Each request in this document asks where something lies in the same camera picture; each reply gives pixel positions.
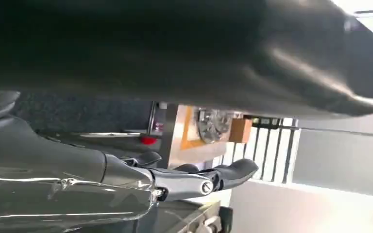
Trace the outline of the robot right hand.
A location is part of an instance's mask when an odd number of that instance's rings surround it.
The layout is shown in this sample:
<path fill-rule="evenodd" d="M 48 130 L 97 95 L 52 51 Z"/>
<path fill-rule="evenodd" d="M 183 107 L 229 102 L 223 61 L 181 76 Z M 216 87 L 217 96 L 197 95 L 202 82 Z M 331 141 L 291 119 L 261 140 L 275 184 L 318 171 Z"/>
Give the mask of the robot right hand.
<path fill-rule="evenodd" d="M 0 233 L 131 221 L 257 170 L 150 168 L 42 137 L 10 113 L 33 89 L 360 117 L 373 114 L 373 32 L 330 0 L 0 0 Z"/>

